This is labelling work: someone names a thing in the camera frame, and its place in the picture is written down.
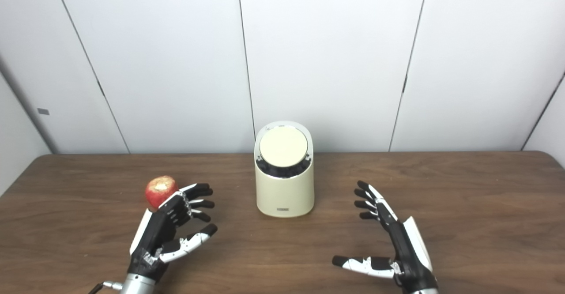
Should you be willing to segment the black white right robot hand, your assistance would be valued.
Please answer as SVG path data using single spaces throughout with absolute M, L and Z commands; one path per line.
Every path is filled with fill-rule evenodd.
M 333 256 L 337 267 L 371 277 L 391 279 L 404 294 L 437 294 L 439 286 L 426 245 L 415 219 L 398 219 L 390 205 L 375 187 L 359 180 L 354 193 L 362 198 L 355 207 L 365 209 L 361 219 L 377 220 L 388 233 L 394 256 Z

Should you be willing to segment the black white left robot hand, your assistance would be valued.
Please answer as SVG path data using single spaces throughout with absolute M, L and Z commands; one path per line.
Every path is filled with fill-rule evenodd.
M 127 273 L 158 283 L 170 262 L 208 241 L 218 228 L 210 224 L 210 216 L 200 208 L 214 207 L 214 202 L 203 199 L 212 194 L 208 183 L 196 183 L 172 193 L 155 211 L 147 209 L 130 247 Z M 177 238 L 177 229 L 191 219 L 202 220 L 208 225 L 196 233 Z

